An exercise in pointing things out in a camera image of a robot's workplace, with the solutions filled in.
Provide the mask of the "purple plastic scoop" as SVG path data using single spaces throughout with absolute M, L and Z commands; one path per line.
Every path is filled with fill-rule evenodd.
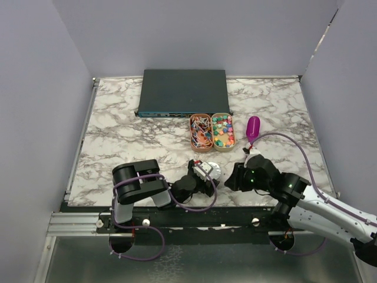
M 246 137 L 250 145 L 258 138 L 260 134 L 260 119 L 258 116 L 251 116 L 247 122 Z

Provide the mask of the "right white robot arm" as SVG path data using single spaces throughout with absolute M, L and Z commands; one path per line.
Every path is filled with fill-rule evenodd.
M 363 262 L 376 266 L 376 216 L 353 208 L 316 189 L 308 180 L 279 172 L 261 154 L 235 163 L 225 186 L 233 191 L 262 190 L 277 200 L 270 223 L 283 231 L 288 226 L 338 241 Z

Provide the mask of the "beige tray of star candies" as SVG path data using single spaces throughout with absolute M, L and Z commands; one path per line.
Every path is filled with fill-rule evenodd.
M 236 145 L 233 117 L 228 113 L 215 113 L 211 117 L 213 147 L 220 152 L 229 152 Z

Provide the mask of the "silver jar lid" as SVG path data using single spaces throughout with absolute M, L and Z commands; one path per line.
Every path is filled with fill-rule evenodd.
M 208 164 L 211 166 L 212 170 L 210 171 L 209 173 L 209 176 L 212 178 L 212 179 L 216 179 L 216 180 L 219 180 L 220 176 L 221 176 L 221 168 L 220 166 L 215 163 L 215 162 L 208 162 Z

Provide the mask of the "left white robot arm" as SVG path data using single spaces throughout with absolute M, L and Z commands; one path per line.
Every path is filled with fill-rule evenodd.
M 124 163 L 112 170 L 113 199 L 110 226 L 119 233 L 125 232 L 133 217 L 136 202 L 152 198 L 155 207 L 169 209 L 183 205 L 196 193 L 217 199 L 217 186 L 221 169 L 217 163 L 190 160 L 187 174 L 174 183 L 160 174 L 155 159 Z

